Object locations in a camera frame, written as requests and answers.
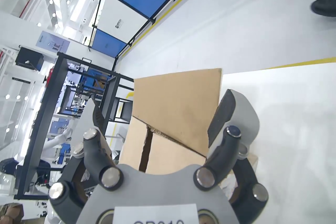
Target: white label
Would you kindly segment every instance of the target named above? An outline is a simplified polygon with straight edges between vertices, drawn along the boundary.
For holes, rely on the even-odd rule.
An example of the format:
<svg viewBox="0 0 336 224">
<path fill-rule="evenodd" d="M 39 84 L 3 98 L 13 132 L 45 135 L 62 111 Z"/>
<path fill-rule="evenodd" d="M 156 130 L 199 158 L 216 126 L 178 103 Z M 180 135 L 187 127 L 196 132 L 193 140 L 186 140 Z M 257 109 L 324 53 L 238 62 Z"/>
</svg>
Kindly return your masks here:
<svg viewBox="0 0 336 224">
<path fill-rule="evenodd" d="M 176 206 L 119 206 L 113 224 L 195 224 L 196 204 Z"/>
</svg>

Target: silver bolt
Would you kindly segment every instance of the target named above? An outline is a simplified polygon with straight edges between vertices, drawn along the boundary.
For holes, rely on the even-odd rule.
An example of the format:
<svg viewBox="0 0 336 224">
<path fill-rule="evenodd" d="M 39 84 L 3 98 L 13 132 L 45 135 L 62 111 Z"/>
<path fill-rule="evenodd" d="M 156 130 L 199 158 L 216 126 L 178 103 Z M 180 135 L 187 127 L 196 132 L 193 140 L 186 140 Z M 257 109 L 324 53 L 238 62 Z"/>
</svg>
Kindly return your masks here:
<svg viewBox="0 0 336 224">
<path fill-rule="evenodd" d="M 247 147 L 244 144 L 240 143 L 239 147 L 238 147 L 238 153 L 241 156 L 245 157 L 248 154 L 248 152 L 249 151 L 248 151 Z"/>
<path fill-rule="evenodd" d="M 226 127 L 227 133 L 235 138 L 240 138 L 242 135 L 240 133 L 240 130 L 236 126 L 228 126 Z"/>
<path fill-rule="evenodd" d="M 215 220 L 207 214 L 202 214 L 198 216 L 199 224 L 216 224 Z"/>
<path fill-rule="evenodd" d="M 205 167 L 201 167 L 196 171 L 196 179 L 198 183 L 205 188 L 212 187 L 215 184 L 215 177 L 211 171 Z"/>
<path fill-rule="evenodd" d="M 269 193 L 262 184 L 255 184 L 252 188 L 253 196 L 261 202 L 265 202 L 269 199 Z"/>
<path fill-rule="evenodd" d="M 110 167 L 102 175 L 102 184 L 104 187 L 114 187 L 120 179 L 120 171 L 116 167 Z"/>
<path fill-rule="evenodd" d="M 84 145 L 83 142 L 79 143 L 78 145 L 75 146 L 74 151 L 72 152 L 73 155 L 79 155 L 82 153 L 84 150 Z"/>
<path fill-rule="evenodd" d="M 87 132 L 84 133 L 84 139 L 89 140 L 94 138 L 98 133 L 98 130 L 95 128 L 89 129 Z"/>
<path fill-rule="evenodd" d="M 54 183 L 49 189 L 49 197 L 53 200 L 58 199 L 64 192 L 62 183 Z"/>
</svg>

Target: white floor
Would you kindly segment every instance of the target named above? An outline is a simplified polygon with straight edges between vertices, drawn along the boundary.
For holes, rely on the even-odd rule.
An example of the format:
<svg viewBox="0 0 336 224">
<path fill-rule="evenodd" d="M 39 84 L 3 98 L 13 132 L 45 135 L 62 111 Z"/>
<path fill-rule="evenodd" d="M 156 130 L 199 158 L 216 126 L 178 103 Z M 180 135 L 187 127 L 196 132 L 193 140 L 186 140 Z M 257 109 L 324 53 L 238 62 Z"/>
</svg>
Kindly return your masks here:
<svg viewBox="0 0 336 224">
<path fill-rule="evenodd" d="M 336 56 L 336 20 L 314 0 L 186 0 L 118 61 L 137 78 L 220 67 L 223 73 Z"/>
</svg>

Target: person's foot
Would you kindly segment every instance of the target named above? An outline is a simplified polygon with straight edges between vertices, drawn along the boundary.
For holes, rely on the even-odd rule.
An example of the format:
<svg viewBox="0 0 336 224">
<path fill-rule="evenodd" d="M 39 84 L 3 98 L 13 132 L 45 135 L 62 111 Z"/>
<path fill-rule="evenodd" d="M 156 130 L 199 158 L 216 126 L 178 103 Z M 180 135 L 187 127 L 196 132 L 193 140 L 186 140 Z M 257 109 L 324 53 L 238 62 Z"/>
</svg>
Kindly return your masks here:
<svg viewBox="0 0 336 224">
<path fill-rule="evenodd" d="M 336 0 L 316 0 L 312 3 L 311 10 L 322 16 L 336 17 Z"/>
</svg>

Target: cardboard box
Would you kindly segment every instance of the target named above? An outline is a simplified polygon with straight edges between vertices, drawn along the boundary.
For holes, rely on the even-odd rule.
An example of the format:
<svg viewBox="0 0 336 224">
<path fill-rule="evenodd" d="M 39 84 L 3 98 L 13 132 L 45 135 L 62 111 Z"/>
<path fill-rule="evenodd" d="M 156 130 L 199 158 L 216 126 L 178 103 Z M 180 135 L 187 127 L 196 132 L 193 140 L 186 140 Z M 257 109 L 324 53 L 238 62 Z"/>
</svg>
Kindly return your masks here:
<svg viewBox="0 0 336 224">
<path fill-rule="evenodd" d="M 136 79 L 132 115 L 206 156 L 221 77 L 221 69 L 209 69 Z"/>
<path fill-rule="evenodd" d="M 148 174 L 164 175 L 190 164 L 203 165 L 205 157 L 157 134 L 145 123 L 132 117 L 119 164 L 127 164 Z"/>
<path fill-rule="evenodd" d="M 119 163 L 149 174 L 203 165 L 221 77 L 221 69 L 209 69 L 136 79 Z"/>
</svg>

